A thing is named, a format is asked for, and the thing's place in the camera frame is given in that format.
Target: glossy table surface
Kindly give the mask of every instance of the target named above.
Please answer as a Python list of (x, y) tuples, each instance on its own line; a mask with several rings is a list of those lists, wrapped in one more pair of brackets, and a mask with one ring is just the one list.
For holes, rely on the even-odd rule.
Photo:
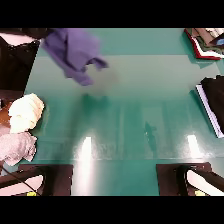
[(32, 163), (74, 164), (72, 195), (158, 195), (156, 163), (210, 161), (224, 176), (218, 139), (195, 90), (224, 74), (194, 58), (183, 28), (95, 28), (110, 68), (82, 87), (39, 49), (25, 93), (46, 105), (32, 131)]

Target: green tabletop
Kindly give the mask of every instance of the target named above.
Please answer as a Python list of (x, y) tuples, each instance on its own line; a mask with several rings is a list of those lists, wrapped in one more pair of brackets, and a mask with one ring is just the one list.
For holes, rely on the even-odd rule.
[(110, 65), (89, 66), (93, 86), (66, 79), (38, 51), (25, 93), (46, 109), (32, 163), (74, 164), (72, 195), (158, 195), (157, 163), (210, 161), (224, 176), (224, 140), (195, 90), (224, 73), (223, 61), (195, 59), (183, 28), (90, 32)]

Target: black fabric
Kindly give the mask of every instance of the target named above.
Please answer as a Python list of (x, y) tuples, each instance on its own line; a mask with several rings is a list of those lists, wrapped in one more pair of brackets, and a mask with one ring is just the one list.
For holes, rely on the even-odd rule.
[(27, 35), (34, 39), (45, 38), (51, 32), (50, 28), (0, 28), (0, 33)]
[(0, 37), (0, 89), (25, 90), (39, 44), (12, 46)]
[(204, 78), (201, 84), (208, 104), (217, 118), (222, 133), (224, 133), (224, 77), (217, 75), (216, 79)]

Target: crumpled cloth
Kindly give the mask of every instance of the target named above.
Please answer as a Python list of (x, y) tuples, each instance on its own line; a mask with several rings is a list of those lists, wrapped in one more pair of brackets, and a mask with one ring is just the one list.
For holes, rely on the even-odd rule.
[(31, 162), (35, 153), (37, 138), (29, 132), (5, 134), (0, 137), (0, 161), (4, 160), (9, 166), (14, 166), (22, 158)]
[(86, 73), (88, 64), (98, 70), (108, 64), (99, 52), (99, 40), (83, 28), (54, 28), (43, 42), (42, 47), (64, 70), (67, 78), (73, 78), (82, 86), (93, 84)]

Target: light gray cloth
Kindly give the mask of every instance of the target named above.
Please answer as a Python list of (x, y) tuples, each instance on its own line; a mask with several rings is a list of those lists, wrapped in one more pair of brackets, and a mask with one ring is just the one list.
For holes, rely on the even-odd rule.
[(5, 134), (0, 137), (0, 161), (14, 166), (22, 158), (31, 161), (36, 153), (37, 138), (29, 132)]

